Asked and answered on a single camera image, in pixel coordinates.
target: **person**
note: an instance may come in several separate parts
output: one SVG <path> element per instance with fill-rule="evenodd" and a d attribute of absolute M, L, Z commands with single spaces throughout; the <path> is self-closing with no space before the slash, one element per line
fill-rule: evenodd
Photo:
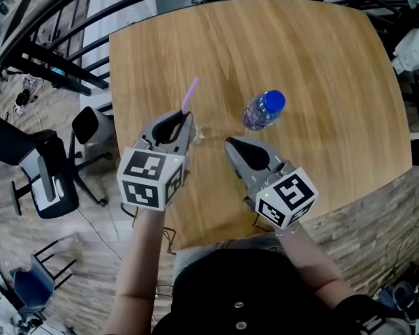
<path fill-rule="evenodd" d="M 117 276 L 105 335 L 149 334 L 165 214 L 143 210 Z M 171 312 L 153 334 L 410 334 L 397 314 L 357 295 L 294 223 L 276 233 L 177 253 Z"/>

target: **blue chair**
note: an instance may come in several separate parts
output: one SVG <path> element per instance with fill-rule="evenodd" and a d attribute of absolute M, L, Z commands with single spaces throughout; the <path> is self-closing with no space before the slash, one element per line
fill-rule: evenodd
<path fill-rule="evenodd" d="M 29 271 L 17 270 L 13 275 L 14 292 L 22 300 L 23 308 L 19 310 L 21 313 L 37 313 L 45 307 L 54 291 L 64 284 L 72 274 L 69 274 L 63 281 L 56 285 L 56 279 L 59 278 L 65 271 L 67 271 L 76 260 L 70 262 L 56 275 L 52 275 L 43 265 L 44 262 L 54 256 L 49 255 L 44 260 L 39 260 L 38 255 L 45 252 L 47 249 L 59 243 L 54 241 L 46 246 L 41 251 L 31 255 Z"/>

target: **blue bottle cap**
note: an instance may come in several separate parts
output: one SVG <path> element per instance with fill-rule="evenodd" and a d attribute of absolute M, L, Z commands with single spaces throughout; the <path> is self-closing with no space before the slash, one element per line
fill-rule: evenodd
<path fill-rule="evenodd" d="M 284 95 L 277 90 L 268 91 L 264 97 L 264 108 L 269 113 L 277 113 L 284 109 L 286 99 Z"/>

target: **pink straw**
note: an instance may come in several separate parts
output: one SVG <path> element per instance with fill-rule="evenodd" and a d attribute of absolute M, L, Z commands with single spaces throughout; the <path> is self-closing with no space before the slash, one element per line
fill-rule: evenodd
<path fill-rule="evenodd" d="M 182 113 L 186 114 L 188 112 L 188 104 L 191 100 L 191 96 L 193 95 L 194 91 L 196 90 L 197 84 L 199 83 L 200 78 L 196 78 L 191 85 L 191 87 L 188 90 L 188 93 L 186 93 L 183 102 L 182 102 Z"/>

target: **white cloth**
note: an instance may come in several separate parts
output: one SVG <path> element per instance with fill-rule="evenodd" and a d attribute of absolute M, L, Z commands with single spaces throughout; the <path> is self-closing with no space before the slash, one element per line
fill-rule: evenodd
<path fill-rule="evenodd" d="M 411 8 L 414 8 L 419 0 L 408 0 Z M 397 74 L 404 70 L 414 70 L 419 64 L 419 28 L 410 30 L 396 46 L 393 52 L 395 58 L 391 61 Z"/>

